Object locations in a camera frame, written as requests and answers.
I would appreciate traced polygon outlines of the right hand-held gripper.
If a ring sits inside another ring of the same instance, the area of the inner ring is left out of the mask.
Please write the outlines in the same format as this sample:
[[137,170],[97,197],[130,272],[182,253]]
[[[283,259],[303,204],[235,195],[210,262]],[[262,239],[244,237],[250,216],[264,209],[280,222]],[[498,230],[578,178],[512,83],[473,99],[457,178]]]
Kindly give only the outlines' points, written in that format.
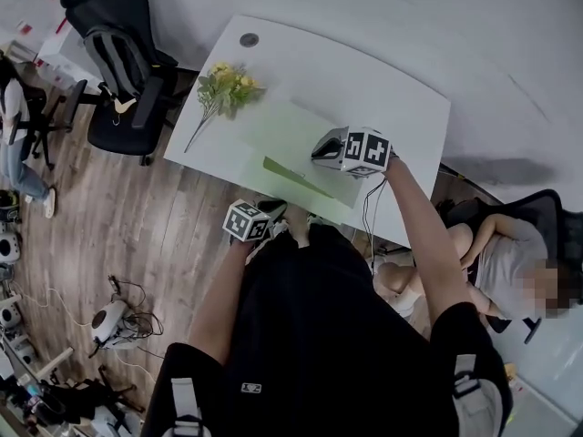
[[312,150],[312,163],[368,178],[388,168],[392,146],[379,131],[369,127],[337,127],[326,133]]

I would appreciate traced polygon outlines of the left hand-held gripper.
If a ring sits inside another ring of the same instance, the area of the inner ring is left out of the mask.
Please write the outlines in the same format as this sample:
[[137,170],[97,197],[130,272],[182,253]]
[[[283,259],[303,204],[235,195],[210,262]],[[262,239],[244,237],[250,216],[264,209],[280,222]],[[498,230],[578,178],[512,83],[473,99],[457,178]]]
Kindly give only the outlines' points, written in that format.
[[262,241],[287,207],[281,199],[264,199],[255,204],[238,199],[229,206],[222,228],[241,242]]

